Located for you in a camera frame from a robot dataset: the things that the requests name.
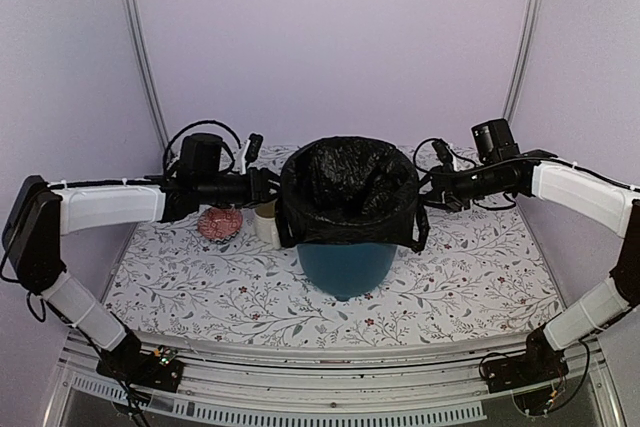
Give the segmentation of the black plastic trash bag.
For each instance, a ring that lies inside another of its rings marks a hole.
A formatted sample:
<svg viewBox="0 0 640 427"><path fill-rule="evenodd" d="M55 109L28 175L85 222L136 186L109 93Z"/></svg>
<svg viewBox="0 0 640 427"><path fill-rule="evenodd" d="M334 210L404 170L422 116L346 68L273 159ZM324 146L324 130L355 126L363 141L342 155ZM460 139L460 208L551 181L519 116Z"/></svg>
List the black plastic trash bag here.
<svg viewBox="0 0 640 427"><path fill-rule="evenodd" d="M430 226L419 189L411 160L389 142L357 136L313 141L289 156L280 172L280 243L379 243L420 253Z"/></svg>

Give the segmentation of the teal plastic trash bin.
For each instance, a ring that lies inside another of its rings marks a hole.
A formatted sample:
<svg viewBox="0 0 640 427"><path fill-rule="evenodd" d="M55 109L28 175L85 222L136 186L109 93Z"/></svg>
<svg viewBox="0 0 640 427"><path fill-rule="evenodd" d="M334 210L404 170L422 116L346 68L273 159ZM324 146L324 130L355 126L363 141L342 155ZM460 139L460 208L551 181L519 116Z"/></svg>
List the teal plastic trash bin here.
<svg viewBox="0 0 640 427"><path fill-rule="evenodd" d="M297 253L309 281L339 301L348 301L378 287L388 275L397 246L299 244Z"/></svg>

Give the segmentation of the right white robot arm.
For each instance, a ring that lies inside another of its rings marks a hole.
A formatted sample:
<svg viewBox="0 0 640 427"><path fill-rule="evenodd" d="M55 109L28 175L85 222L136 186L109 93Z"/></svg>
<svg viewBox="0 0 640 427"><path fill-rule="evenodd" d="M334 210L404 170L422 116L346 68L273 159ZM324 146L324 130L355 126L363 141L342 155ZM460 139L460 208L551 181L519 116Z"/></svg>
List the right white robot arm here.
<svg viewBox="0 0 640 427"><path fill-rule="evenodd" d="M537 383L554 369L554 351L605 330L638 307L639 190L544 150L521 152L503 118L471 132L480 163L466 170L455 169L455 156L443 140L432 140L440 161L424 177L431 187L425 198L432 206L459 212L489 195L523 195L564 206L623 240L608 276L528 336L530 351L518 359L516 369L524 382Z"/></svg>

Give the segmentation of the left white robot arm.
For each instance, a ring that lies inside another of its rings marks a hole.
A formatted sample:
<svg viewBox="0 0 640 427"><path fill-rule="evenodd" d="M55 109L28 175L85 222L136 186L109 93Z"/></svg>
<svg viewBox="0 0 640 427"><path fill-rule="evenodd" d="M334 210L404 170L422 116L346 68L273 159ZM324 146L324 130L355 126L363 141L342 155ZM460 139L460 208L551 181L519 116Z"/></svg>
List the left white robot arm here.
<svg viewBox="0 0 640 427"><path fill-rule="evenodd" d="M253 134L233 153L216 134L183 138L176 160L165 158L159 175L141 179L45 181L27 177L2 232L11 282L53 308L100 349L128 381L148 373L146 355L135 337L74 276L61 258L62 236L97 227L132 223L171 223L203 206L243 209L268 203L278 193L279 177L256 168L263 138Z"/></svg>

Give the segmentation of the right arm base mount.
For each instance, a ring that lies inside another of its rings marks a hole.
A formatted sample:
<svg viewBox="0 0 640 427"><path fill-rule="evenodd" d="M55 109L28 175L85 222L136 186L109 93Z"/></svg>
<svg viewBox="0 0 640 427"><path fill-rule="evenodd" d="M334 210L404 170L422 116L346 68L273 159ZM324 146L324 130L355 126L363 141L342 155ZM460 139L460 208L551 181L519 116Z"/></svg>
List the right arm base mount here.
<svg viewBox="0 0 640 427"><path fill-rule="evenodd" d="M550 345L542 327L527 336L523 353L507 356L491 352L480 361L478 370L490 393L560 379L569 373L564 351Z"/></svg>

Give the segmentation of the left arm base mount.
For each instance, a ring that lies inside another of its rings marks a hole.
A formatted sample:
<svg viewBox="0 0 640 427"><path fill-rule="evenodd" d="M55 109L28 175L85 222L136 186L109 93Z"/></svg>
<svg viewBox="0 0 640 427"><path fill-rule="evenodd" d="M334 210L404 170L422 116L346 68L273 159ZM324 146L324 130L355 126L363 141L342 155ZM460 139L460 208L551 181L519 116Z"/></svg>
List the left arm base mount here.
<svg viewBox="0 0 640 427"><path fill-rule="evenodd" d="M142 350L140 339L131 331L113 349L100 349L96 372L123 384L142 386L176 393L180 385L184 363L178 350L160 345L150 352Z"/></svg>

